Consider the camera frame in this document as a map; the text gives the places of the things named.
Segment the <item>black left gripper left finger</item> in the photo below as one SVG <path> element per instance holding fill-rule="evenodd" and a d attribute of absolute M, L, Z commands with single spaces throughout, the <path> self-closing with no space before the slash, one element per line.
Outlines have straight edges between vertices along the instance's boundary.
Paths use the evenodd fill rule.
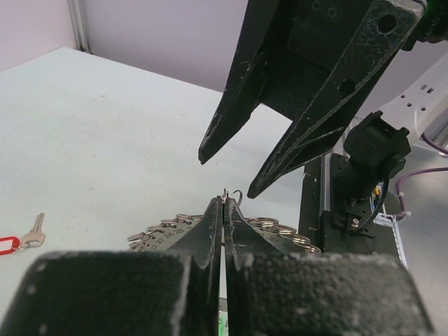
<path fill-rule="evenodd" d="M 58 251 L 28 268 L 2 335 L 217 335 L 223 204 L 161 252 Z"/>

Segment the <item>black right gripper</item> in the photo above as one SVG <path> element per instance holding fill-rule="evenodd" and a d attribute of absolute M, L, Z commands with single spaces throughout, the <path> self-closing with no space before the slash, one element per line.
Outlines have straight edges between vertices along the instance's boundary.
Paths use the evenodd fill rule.
<path fill-rule="evenodd" d="M 385 65 L 427 2 L 291 1 L 267 60 L 266 40 L 279 5 L 247 3 L 225 89 L 198 152 L 201 164 L 209 161 L 249 120 L 259 100 L 290 120 L 304 111 L 251 183 L 251 199 L 270 187 L 305 139 Z"/>

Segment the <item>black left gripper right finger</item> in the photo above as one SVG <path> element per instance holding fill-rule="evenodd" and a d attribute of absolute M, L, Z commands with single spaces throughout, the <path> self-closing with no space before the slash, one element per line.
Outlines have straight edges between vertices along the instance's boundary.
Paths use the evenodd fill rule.
<path fill-rule="evenodd" d="M 234 277 L 239 335 L 432 335 L 417 287 L 389 255 L 254 253 Z"/>

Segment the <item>large keyring with many rings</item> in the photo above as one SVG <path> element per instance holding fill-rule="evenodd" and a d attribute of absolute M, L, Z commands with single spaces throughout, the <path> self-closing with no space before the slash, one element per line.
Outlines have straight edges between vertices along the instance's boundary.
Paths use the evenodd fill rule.
<path fill-rule="evenodd" d="M 212 335 L 239 335 L 234 277 L 248 254 L 320 253 L 310 238 L 275 218 L 245 217 L 240 199 L 226 192 L 213 198 L 203 214 L 180 213 L 173 219 L 128 237 L 133 251 L 181 253 L 190 256 L 185 305 L 205 316 Z"/>

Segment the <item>key with red tag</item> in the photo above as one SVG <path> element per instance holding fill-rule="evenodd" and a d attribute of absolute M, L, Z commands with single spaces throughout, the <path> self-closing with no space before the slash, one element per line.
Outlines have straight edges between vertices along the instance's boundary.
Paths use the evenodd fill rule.
<path fill-rule="evenodd" d="M 16 236 L 2 237 L 1 255 L 7 256 L 19 250 L 38 248 L 42 246 L 46 240 L 46 235 L 41 229 L 44 218 L 44 213 L 38 214 L 32 229 L 21 238 Z"/>

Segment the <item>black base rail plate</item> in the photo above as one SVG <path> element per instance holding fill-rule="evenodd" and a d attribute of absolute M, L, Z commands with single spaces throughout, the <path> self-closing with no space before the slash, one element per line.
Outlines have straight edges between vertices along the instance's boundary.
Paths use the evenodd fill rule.
<path fill-rule="evenodd" d="M 407 264 L 398 222 L 378 213 L 362 232 L 351 234 L 374 212 L 374 199 L 354 200 L 334 189 L 349 159 L 326 155 L 304 166 L 298 233 L 326 253 L 386 254 Z"/>

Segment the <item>aluminium frame post left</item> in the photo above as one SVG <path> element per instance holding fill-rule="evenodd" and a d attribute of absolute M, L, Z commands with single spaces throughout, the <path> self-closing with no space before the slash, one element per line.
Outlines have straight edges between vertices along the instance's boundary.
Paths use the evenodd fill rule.
<path fill-rule="evenodd" d="M 93 55 L 85 0 L 68 0 L 76 49 Z"/>

